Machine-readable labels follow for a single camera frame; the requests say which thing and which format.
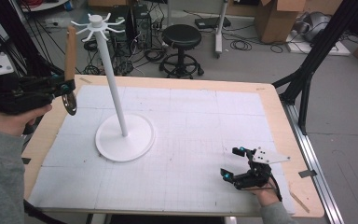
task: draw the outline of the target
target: computer tower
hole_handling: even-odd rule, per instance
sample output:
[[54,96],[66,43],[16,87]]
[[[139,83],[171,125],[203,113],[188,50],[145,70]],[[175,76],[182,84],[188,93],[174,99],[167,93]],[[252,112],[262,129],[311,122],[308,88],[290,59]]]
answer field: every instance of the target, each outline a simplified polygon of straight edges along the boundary
[[125,30],[123,33],[109,31],[112,45],[115,51],[115,57],[130,57],[131,44],[135,38],[131,7],[126,5],[116,5],[111,8],[110,14],[111,15],[108,21],[109,23],[116,23],[125,20],[120,25],[109,26],[110,28],[117,31]]
[[141,49],[152,48],[151,17],[145,4],[136,4],[132,7],[135,34],[138,47]]

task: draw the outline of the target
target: wooden table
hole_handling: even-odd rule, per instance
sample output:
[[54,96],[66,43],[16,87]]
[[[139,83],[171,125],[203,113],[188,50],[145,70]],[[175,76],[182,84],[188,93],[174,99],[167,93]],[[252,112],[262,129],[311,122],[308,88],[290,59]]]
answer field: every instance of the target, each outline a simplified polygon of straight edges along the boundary
[[[118,86],[170,88],[183,90],[211,90],[211,91],[239,91],[258,93],[264,106],[268,125],[275,143],[276,149],[290,155],[290,162],[283,162],[284,170],[290,194],[296,207],[295,217],[322,217],[324,209],[318,193],[309,177],[301,178],[299,172],[307,170],[295,136],[289,121],[283,111],[281,101],[275,88],[270,84],[204,81],[186,79],[166,79],[147,77],[116,77]],[[76,76],[76,91],[83,85],[107,85],[106,77]],[[25,169],[24,198],[28,199],[39,169],[54,143],[55,137],[67,115],[62,100],[53,102],[53,109],[47,113],[40,122],[22,157],[31,161]]]

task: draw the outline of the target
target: floor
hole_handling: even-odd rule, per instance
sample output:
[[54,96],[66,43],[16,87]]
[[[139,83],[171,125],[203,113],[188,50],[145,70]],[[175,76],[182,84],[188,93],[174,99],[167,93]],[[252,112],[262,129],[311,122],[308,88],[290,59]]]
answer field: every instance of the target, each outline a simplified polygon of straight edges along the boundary
[[[74,21],[84,21],[87,6],[81,5],[72,12]],[[173,22],[179,21],[194,25],[195,15],[179,12]],[[256,37],[255,29],[235,30],[252,25],[249,18],[228,17],[231,27],[226,34]],[[54,30],[51,36],[64,49],[65,30]],[[78,37],[76,66],[82,71],[88,64],[88,53]],[[201,64],[205,74],[195,79],[223,80],[236,82],[272,83],[295,72],[307,57],[306,54],[288,52],[285,46],[266,46],[249,39],[251,50],[239,50],[230,47],[231,40],[223,41],[223,54],[219,59],[214,54],[213,33],[203,32],[201,43],[188,53]],[[49,47],[52,61],[63,68],[63,54],[52,45]],[[342,41],[350,52],[357,45],[350,40]],[[132,58],[135,62],[140,55]],[[135,69],[127,74],[134,77],[165,77],[159,72],[156,63],[146,63],[145,58],[133,63]],[[283,92],[285,87],[277,89]],[[321,164],[339,211],[345,223],[358,222],[358,59],[350,56],[327,56],[313,77],[307,117],[307,132]],[[87,215],[51,214],[67,223],[86,223]],[[295,218],[299,223],[329,223],[327,217]],[[41,223],[32,217],[26,217],[27,224]],[[238,217],[238,223],[262,223],[259,217]]]

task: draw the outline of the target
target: stool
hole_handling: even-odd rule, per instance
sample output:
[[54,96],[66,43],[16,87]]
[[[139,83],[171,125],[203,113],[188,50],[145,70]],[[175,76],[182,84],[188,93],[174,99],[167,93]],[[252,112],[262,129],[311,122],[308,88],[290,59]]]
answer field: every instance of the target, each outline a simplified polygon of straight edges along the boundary
[[[185,54],[185,50],[193,49],[201,42],[201,33],[190,25],[175,24],[167,27],[162,32],[162,40],[174,49],[178,49],[177,54],[167,56],[160,64],[159,71],[165,71],[167,77],[190,77],[197,70],[198,75],[202,76],[204,71],[195,58]],[[169,59],[177,57],[177,62],[170,62]]]

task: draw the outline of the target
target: gray sleeve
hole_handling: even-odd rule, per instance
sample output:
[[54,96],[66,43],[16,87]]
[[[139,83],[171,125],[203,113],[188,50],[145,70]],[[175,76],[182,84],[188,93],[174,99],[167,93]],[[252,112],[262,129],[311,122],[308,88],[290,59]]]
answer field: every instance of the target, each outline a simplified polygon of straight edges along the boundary
[[261,217],[264,224],[297,224],[296,221],[287,214],[283,203],[274,203],[266,207],[262,207]]
[[24,140],[0,133],[0,224],[24,223]]

